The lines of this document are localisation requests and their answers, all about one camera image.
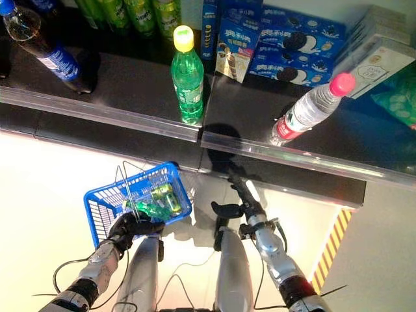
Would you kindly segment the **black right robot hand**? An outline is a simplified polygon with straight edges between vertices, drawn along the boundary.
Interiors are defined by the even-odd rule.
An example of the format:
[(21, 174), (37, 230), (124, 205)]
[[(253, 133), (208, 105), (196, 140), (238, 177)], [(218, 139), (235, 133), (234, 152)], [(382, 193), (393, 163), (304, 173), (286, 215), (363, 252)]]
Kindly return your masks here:
[(266, 215), (259, 194), (251, 180), (243, 180), (239, 175), (233, 174), (229, 176), (228, 181), (231, 183), (231, 188), (239, 195), (242, 203), (218, 204), (212, 201), (212, 210), (218, 217), (236, 219), (245, 216), (246, 220), (249, 220), (255, 215)]

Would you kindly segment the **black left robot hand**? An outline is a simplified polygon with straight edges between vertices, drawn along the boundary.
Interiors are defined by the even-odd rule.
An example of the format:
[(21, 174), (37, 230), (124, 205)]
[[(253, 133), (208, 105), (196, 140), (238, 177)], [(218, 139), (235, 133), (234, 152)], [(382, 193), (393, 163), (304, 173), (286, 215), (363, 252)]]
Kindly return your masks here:
[(160, 234), (164, 227), (164, 222), (138, 221), (134, 213), (129, 212), (117, 218), (109, 231), (107, 240), (111, 241), (116, 247), (121, 259), (132, 246), (134, 237)]

